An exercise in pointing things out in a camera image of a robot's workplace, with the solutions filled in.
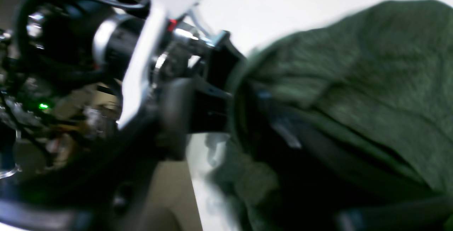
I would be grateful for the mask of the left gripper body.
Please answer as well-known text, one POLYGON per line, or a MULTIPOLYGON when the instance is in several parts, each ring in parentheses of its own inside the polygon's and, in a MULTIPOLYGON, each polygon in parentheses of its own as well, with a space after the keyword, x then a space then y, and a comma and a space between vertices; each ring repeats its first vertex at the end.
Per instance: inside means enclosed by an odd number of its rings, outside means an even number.
POLYGON ((142 111, 151 92, 157 88, 157 75, 165 63, 164 55, 158 55, 159 45, 172 19, 188 15, 193 25, 176 26, 173 34, 181 43, 202 52, 214 50, 229 39, 229 32, 212 36, 209 27, 197 14, 201 0, 146 0, 150 1, 149 14, 132 52, 122 81, 122 112, 117 121, 119 130, 126 128, 142 111))

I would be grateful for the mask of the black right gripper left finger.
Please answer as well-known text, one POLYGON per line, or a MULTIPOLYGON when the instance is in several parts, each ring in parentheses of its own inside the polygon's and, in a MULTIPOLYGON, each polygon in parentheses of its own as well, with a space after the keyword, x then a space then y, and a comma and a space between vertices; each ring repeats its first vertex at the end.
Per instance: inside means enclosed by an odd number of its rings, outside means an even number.
POLYGON ((44 170, 1 191, 1 230, 179 231, 165 208, 147 202, 157 164, 183 160, 194 81, 176 78, 155 89, 142 113, 74 157, 40 147, 44 170))

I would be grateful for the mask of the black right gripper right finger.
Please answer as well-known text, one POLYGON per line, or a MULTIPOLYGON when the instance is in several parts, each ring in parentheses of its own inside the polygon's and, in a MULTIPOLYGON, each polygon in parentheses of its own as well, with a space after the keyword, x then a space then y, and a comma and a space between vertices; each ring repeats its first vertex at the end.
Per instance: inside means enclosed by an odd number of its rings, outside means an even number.
POLYGON ((286 228, 440 231, 452 197, 397 175, 326 136, 264 86, 245 86, 248 141, 276 171, 286 228))

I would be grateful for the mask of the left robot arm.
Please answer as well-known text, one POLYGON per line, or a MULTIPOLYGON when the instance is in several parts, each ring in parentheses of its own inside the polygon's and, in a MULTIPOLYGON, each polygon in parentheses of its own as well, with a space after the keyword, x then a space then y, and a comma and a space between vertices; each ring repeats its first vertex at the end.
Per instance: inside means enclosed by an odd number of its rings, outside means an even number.
POLYGON ((166 152, 185 154, 194 87, 228 98, 228 73, 243 58, 230 33, 213 34, 194 9, 201 0, 24 0, 16 16, 13 43, 18 64, 7 69, 3 107, 8 118, 42 152, 45 171, 58 168, 55 154, 30 134, 66 118, 59 110, 68 94, 122 79, 124 130, 144 119, 145 104, 162 102, 166 152))

